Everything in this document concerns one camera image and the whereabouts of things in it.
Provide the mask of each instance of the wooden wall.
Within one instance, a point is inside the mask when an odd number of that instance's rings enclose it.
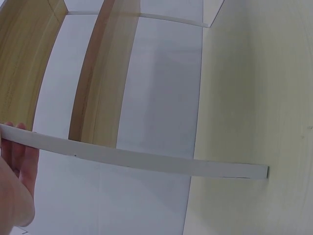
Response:
[[[116,147],[140,0],[106,0],[86,52],[69,139]]]
[[[62,22],[63,0],[7,0],[0,11],[0,122],[33,126],[38,94]]]

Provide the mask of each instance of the wood grain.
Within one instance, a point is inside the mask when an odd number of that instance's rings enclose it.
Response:
[[[63,0],[7,0],[3,5],[0,122],[24,122],[32,129],[42,79],[66,13]]]
[[[69,139],[116,147],[140,0],[106,0],[79,79]]]
[[[269,179],[192,177],[185,235],[313,233],[312,9],[225,0],[204,30],[195,158],[269,165]]]

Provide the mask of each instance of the finger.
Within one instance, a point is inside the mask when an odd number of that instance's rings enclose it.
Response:
[[[13,126],[13,123],[6,122],[5,125]],[[2,139],[1,142],[1,157],[5,160],[5,162],[12,168],[12,142]]]
[[[27,146],[25,148],[25,158],[20,170],[20,181],[26,186],[33,198],[38,171],[38,160],[39,150]]]
[[[19,123],[16,128],[25,130],[26,127],[23,123]],[[12,170],[17,177],[20,176],[20,169],[24,161],[25,145],[19,143],[12,143]]]

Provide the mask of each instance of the white strip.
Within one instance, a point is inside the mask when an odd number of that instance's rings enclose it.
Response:
[[[98,11],[69,11],[67,15],[69,16],[70,15],[99,15],[99,12]],[[171,16],[141,13],[140,17],[164,20],[164,21],[172,21],[172,22],[183,23],[183,24],[190,24],[190,25],[199,26],[202,28],[210,28],[210,25],[208,25],[207,23],[191,21],[191,20],[186,20],[186,19],[176,18],[176,17],[171,17]]]
[[[77,15],[99,15],[99,11],[69,11],[68,16],[77,16]]]
[[[191,21],[191,20],[186,20],[186,19],[176,18],[176,17],[171,17],[171,16],[161,16],[161,15],[155,15],[155,14],[149,14],[149,13],[141,13],[140,17],[158,19],[158,20],[164,20],[164,21],[173,21],[173,22],[178,22],[178,23],[183,23],[183,24],[190,24],[190,25],[199,26],[202,28],[210,27],[207,23]]]
[[[3,124],[0,129],[6,140],[99,163],[203,177],[266,179],[268,173],[266,165],[188,160],[70,141]]]

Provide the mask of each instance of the light wood panel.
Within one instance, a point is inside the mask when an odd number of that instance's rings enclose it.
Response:
[[[106,0],[79,79],[69,139],[116,147],[140,0]]]
[[[185,235],[313,233],[312,10],[225,0],[204,30],[195,158],[266,164],[269,179],[192,177]]]
[[[67,13],[63,0],[7,0],[0,11],[0,122],[31,130],[47,62]]]

